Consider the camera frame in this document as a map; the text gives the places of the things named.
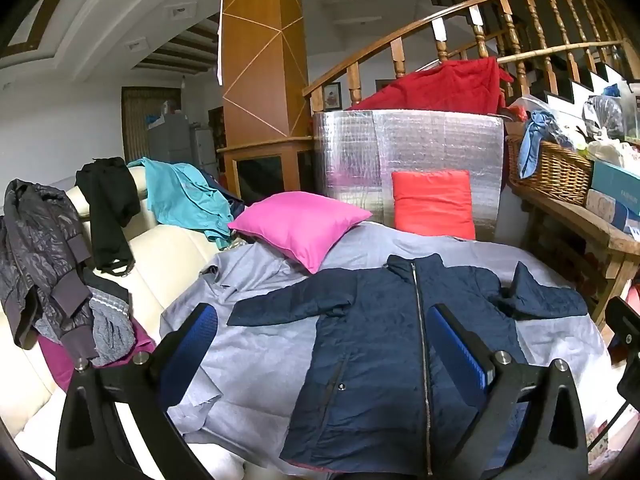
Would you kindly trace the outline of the navy blue quilted jacket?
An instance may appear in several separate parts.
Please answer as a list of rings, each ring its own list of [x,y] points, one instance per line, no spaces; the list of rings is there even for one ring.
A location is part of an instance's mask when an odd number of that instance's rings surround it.
[[[233,326],[316,320],[282,460],[329,472],[434,474],[475,414],[434,349],[436,333],[426,320],[436,304],[516,362],[525,359],[518,321],[587,313],[577,292],[539,284],[524,264],[503,287],[494,272],[446,266],[439,255],[323,270],[242,300],[230,316]]]

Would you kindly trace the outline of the grey bed sheet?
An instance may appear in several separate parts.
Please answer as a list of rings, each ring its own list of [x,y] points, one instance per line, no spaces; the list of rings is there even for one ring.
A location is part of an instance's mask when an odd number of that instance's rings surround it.
[[[511,285],[515,268],[524,264],[539,284],[571,289],[558,274],[521,249],[425,237],[373,222],[362,222],[348,231],[318,272],[377,269],[390,256],[416,259],[430,255],[439,255],[446,266],[477,266],[494,272],[503,287]],[[238,302],[295,285],[317,273],[307,272],[264,242],[243,245],[216,255],[163,313],[163,333],[178,328],[198,304],[210,304],[218,316],[216,336],[186,397],[169,412],[186,440],[219,444],[252,463],[293,476],[338,474],[296,466],[281,457],[311,362],[316,320],[268,326],[233,326],[229,322]],[[547,365],[557,358],[568,363],[585,423],[594,425],[600,416],[599,403],[611,374],[611,361],[588,312],[564,320],[521,320],[516,334],[525,356],[520,363]]]

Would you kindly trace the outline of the silver foil insulation panel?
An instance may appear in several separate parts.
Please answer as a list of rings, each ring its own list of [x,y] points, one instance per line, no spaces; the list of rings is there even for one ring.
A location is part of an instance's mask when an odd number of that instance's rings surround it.
[[[476,236],[490,242],[498,220],[503,120],[434,110],[334,110],[314,115],[319,192],[394,224],[392,173],[466,170]]]

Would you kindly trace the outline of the cream leather sofa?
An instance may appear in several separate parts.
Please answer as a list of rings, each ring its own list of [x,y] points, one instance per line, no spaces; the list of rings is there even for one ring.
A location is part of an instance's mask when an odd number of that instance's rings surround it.
[[[130,172],[141,198],[140,214],[124,229],[134,267],[112,280],[128,289],[134,318],[159,341],[163,310],[196,281],[218,248],[200,232],[157,223],[146,206],[144,168]],[[40,348],[17,347],[2,316],[1,419],[17,447],[50,468],[55,467],[64,400],[65,392],[55,383]]]

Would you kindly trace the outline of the framed wall picture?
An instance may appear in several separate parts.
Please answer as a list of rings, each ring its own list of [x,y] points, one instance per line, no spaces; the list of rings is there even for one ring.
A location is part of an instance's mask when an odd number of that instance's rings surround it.
[[[326,84],[322,88],[323,96],[323,109],[326,112],[330,110],[341,110],[343,108],[342,103],[342,87],[339,82],[332,82],[332,84]]]

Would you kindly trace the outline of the black hanging garment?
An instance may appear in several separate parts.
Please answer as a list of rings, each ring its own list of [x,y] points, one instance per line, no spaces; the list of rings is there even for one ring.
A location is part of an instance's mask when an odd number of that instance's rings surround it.
[[[121,157],[95,159],[76,172],[76,185],[89,205],[90,237],[96,268],[126,275],[134,255],[124,229],[140,212],[134,177]]]

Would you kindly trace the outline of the teal shirt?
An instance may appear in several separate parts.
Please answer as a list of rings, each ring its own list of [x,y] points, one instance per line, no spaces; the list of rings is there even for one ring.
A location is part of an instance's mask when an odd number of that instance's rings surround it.
[[[201,232],[218,249],[231,245],[231,207],[201,170],[186,162],[171,164],[147,157],[128,167],[144,168],[148,209],[158,223]]]

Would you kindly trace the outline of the grey knit garment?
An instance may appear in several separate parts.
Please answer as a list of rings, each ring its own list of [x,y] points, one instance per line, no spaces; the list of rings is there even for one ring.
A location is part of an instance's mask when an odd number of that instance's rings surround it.
[[[34,323],[44,338],[60,344],[73,362],[104,366],[120,360],[134,348],[136,336],[126,289],[89,286],[89,297],[68,316],[51,310]]]

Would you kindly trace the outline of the grey refrigerator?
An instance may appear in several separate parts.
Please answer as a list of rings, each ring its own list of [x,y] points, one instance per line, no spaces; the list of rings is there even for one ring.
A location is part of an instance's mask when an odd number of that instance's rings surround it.
[[[187,162],[198,168],[216,164],[212,130],[191,125],[183,114],[162,115],[148,127],[149,158]]]

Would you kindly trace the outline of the wicker basket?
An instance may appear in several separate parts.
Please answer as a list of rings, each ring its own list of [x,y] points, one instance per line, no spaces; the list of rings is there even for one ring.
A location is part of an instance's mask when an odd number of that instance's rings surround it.
[[[592,179],[592,162],[584,156],[551,142],[540,144],[538,166],[527,178],[518,173],[518,154],[523,137],[506,136],[506,152],[509,156],[509,183],[516,188],[529,188],[578,206],[584,206]]]

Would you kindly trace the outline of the wooden base cabinet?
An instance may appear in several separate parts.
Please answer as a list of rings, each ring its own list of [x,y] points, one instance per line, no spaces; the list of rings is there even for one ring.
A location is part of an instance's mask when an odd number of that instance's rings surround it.
[[[221,148],[218,153],[224,158],[229,191],[247,205],[282,192],[318,191],[311,136]]]

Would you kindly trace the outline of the dark grey puffer jacket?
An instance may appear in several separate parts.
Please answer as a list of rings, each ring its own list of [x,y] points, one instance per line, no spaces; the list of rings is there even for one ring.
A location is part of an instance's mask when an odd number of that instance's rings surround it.
[[[11,181],[1,216],[1,305],[14,344],[25,349],[34,323],[51,310],[71,316],[89,297],[90,258],[79,214],[52,186]]]

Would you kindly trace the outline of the teal cardboard box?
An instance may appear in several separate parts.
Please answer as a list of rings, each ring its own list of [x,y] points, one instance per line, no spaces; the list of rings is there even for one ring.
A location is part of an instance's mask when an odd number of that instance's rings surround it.
[[[631,172],[596,160],[593,163],[591,187],[615,198],[635,214],[640,211],[640,180]]]

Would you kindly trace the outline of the blue cloth in basket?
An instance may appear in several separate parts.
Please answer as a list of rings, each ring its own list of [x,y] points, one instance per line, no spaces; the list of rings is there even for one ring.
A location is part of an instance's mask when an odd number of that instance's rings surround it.
[[[525,124],[518,153],[518,176],[531,177],[538,167],[541,143],[561,144],[562,131],[555,117],[545,110],[533,110]]]

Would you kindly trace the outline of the red blanket on railing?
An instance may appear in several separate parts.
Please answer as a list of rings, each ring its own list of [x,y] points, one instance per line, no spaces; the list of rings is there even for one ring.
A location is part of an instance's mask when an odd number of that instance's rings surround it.
[[[497,114],[506,106],[500,84],[514,79],[495,58],[447,61],[396,79],[349,110],[436,110]]]

